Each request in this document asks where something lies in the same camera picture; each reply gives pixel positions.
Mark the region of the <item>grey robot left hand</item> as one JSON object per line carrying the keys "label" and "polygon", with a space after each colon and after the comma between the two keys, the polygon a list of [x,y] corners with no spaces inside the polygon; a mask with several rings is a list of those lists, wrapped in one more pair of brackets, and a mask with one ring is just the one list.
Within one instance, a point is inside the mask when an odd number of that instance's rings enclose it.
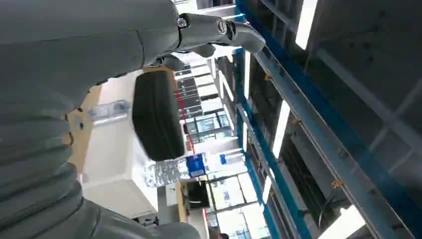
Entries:
{"label": "grey robot left hand", "polygon": [[1,1],[1,163],[66,161],[62,116],[92,86],[214,44],[258,53],[265,40],[245,23],[179,14],[170,0]]}

